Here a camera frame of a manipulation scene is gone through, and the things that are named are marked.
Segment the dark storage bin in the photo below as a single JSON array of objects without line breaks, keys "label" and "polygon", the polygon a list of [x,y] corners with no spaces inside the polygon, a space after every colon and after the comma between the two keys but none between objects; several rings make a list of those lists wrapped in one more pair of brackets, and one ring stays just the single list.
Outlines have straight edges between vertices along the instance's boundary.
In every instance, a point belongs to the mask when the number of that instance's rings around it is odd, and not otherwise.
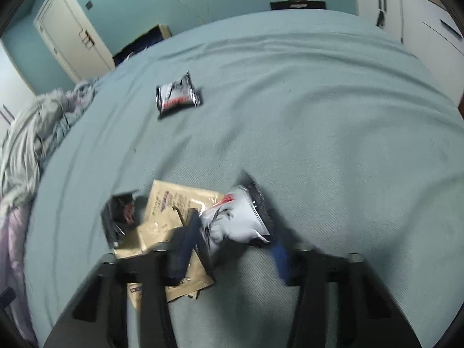
[{"label": "dark storage bin", "polygon": [[113,56],[114,64],[117,67],[119,64],[126,61],[129,57],[144,51],[145,49],[162,42],[171,37],[171,31],[167,25],[160,25],[151,28],[148,32],[140,35],[133,40],[118,53]]}]

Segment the snack packet upper right pile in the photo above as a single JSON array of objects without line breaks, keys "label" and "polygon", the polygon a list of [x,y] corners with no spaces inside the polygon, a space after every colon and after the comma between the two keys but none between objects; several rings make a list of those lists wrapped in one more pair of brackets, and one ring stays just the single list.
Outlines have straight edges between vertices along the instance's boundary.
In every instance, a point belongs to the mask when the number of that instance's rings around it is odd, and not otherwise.
[{"label": "snack packet upper right pile", "polygon": [[257,181],[246,171],[212,206],[200,214],[197,252],[207,274],[242,246],[270,247],[279,242],[274,206]]}]

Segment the crumpled grey blanket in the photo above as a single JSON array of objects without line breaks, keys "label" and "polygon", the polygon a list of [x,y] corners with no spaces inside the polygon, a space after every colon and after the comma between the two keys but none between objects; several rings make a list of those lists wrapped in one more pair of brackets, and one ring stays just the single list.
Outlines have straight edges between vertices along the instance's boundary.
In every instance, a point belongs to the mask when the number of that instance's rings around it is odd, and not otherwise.
[{"label": "crumpled grey blanket", "polygon": [[27,104],[1,143],[1,289],[16,294],[7,316],[20,336],[37,343],[24,275],[24,251],[31,208],[42,172],[97,93],[96,79],[69,91],[56,89]]}]

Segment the lone black white snack packet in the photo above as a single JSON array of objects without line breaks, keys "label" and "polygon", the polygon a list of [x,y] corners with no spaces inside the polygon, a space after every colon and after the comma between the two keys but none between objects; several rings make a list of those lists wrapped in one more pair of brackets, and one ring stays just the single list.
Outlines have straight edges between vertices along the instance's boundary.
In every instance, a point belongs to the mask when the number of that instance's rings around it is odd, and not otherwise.
[{"label": "lone black white snack packet", "polygon": [[177,109],[200,107],[202,104],[201,94],[194,87],[190,72],[172,83],[157,86],[155,97],[161,119]]}]

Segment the beige sachet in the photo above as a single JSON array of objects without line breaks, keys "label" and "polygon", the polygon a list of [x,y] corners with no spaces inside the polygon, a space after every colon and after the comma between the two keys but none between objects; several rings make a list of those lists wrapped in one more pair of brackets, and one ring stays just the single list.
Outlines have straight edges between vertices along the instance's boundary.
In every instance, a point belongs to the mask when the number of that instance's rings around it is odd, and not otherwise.
[{"label": "beige sachet", "polygon": [[146,204],[144,222],[154,222],[162,212],[176,207],[186,221],[189,209],[200,213],[219,202],[224,195],[216,191],[198,189],[154,180]]},{"label": "beige sachet", "polygon": [[138,312],[147,303],[150,291],[158,290],[164,302],[172,302],[184,296],[196,296],[199,291],[214,285],[214,275],[207,274],[205,265],[197,252],[197,245],[192,252],[186,277],[178,286],[165,285],[169,245],[172,234],[179,227],[182,225],[168,230],[163,239],[147,251],[136,255],[116,255],[122,266],[122,278],[127,282],[127,295]]}]

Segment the black box beyond bed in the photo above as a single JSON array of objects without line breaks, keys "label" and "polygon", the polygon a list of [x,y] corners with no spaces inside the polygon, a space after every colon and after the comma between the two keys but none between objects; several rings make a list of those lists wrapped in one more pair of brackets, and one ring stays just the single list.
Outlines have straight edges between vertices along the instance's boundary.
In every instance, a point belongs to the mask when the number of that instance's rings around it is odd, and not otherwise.
[{"label": "black box beyond bed", "polygon": [[285,0],[270,2],[270,8],[274,10],[325,10],[325,1],[315,0]]}]

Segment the white wardrobe left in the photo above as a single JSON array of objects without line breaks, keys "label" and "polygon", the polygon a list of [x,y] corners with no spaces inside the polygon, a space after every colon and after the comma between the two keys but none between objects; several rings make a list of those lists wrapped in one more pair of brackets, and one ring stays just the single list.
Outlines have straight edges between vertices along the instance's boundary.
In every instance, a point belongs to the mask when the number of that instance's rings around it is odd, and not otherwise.
[{"label": "white wardrobe left", "polygon": [[19,112],[36,99],[35,93],[23,80],[10,59],[4,43],[0,46],[0,138],[4,139]]}]

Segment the white cabinet right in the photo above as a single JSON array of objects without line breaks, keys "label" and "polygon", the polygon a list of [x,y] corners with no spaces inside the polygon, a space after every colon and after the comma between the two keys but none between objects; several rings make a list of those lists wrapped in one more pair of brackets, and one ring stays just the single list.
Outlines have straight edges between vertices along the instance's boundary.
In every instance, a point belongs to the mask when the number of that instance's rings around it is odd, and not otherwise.
[{"label": "white cabinet right", "polygon": [[358,16],[401,42],[455,104],[463,99],[463,34],[430,0],[356,0]]}]

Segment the black snack packet top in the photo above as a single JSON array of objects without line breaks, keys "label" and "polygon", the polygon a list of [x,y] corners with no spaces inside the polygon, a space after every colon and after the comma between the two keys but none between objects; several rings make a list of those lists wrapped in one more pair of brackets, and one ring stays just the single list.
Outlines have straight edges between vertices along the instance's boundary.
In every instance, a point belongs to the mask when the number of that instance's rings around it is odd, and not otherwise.
[{"label": "black snack packet top", "polygon": [[117,248],[125,237],[139,226],[136,199],[139,190],[116,193],[109,197],[101,211],[101,225],[110,249]]}]

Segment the white bedroom door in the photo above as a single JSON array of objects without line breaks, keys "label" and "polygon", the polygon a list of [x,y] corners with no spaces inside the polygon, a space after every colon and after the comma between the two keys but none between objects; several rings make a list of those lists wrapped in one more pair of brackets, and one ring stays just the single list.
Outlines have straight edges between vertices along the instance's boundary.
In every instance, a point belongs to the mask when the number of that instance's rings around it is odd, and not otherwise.
[{"label": "white bedroom door", "polygon": [[74,83],[114,70],[112,54],[77,0],[44,0],[33,24]]}]

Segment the teal bed sheet mattress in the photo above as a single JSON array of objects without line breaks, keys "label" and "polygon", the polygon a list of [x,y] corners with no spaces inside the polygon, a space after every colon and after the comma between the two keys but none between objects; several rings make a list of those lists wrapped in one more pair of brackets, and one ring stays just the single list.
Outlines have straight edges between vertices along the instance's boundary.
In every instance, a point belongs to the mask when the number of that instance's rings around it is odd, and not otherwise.
[{"label": "teal bed sheet mattress", "polygon": [[[190,72],[200,107],[162,119]],[[176,35],[96,85],[37,191],[24,273],[45,343],[108,251],[100,213],[154,180],[226,192],[242,171],[303,241],[362,254],[422,346],[463,304],[463,118],[423,64],[347,13],[253,13]]]}]

